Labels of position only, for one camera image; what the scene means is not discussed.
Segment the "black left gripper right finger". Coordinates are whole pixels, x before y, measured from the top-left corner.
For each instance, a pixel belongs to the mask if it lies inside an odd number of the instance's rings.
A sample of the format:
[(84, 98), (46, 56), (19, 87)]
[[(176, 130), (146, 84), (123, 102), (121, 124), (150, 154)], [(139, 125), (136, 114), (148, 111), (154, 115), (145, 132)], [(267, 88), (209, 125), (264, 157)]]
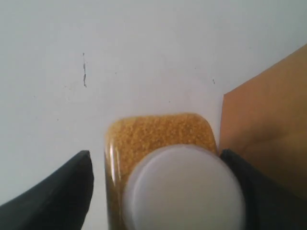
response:
[(245, 200), (246, 230), (305, 230), (307, 201), (287, 191), (230, 149), (221, 160), (236, 176)]

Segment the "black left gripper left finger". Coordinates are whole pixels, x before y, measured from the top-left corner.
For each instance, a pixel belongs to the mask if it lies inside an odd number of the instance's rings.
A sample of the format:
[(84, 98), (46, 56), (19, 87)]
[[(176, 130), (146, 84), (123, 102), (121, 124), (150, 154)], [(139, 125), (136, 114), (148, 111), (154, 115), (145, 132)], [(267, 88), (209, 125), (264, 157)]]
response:
[(80, 230), (94, 190), (90, 152), (82, 150), (46, 179), (1, 205), (2, 230)]

